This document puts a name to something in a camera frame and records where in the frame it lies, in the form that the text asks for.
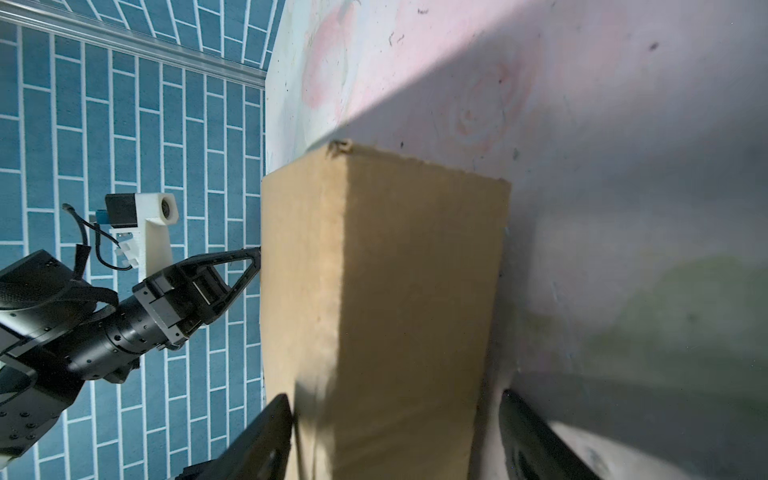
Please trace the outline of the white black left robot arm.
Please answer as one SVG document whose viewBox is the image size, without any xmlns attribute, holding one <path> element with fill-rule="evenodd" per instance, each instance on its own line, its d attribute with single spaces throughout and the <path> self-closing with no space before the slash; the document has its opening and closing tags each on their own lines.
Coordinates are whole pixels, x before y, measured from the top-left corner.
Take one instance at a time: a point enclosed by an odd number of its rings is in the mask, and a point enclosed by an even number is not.
<svg viewBox="0 0 768 480">
<path fill-rule="evenodd" d="M 152 349 L 180 349 L 259 273 L 261 251 L 200 254 L 121 300 L 38 250 L 1 272 L 1 464 L 38 442 L 88 381 L 122 384 Z"/>
</svg>

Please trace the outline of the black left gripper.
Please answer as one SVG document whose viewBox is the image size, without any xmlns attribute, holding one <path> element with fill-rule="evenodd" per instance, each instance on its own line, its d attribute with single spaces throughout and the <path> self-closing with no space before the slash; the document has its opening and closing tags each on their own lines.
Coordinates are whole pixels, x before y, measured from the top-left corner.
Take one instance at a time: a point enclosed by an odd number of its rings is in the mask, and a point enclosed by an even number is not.
<svg viewBox="0 0 768 480">
<path fill-rule="evenodd" d="M 133 295 L 59 341 L 59 358 L 74 377 L 123 383 L 152 349 L 178 350 L 218 320 L 261 269 L 259 247 L 192 256 L 146 278 Z M 277 395 L 218 458 L 185 467 L 176 480 L 282 480 L 293 415 Z"/>
</svg>

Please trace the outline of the brown cardboard paper box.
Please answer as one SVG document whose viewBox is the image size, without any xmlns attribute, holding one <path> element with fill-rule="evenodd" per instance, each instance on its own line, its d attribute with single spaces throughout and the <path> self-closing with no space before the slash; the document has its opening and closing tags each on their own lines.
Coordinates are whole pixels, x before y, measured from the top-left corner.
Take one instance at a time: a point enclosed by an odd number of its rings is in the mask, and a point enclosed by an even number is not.
<svg viewBox="0 0 768 480">
<path fill-rule="evenodd" d="M 290 479 L 468 475 L 511 186 L 333 141 L 261 189 L 268 395 Z"/>
</svg>

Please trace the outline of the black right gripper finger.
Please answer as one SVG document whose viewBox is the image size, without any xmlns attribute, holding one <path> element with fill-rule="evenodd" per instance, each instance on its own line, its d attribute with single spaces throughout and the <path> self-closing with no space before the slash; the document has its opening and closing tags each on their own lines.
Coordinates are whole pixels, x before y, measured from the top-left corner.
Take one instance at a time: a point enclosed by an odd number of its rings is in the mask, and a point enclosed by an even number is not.
<svg viewBox="0 0 768 480">
<path fill-rule="evenodd" d="M 501 396 L 498 423 L 510 479 L 599 479 L 511 389 Z"/>
</svg>

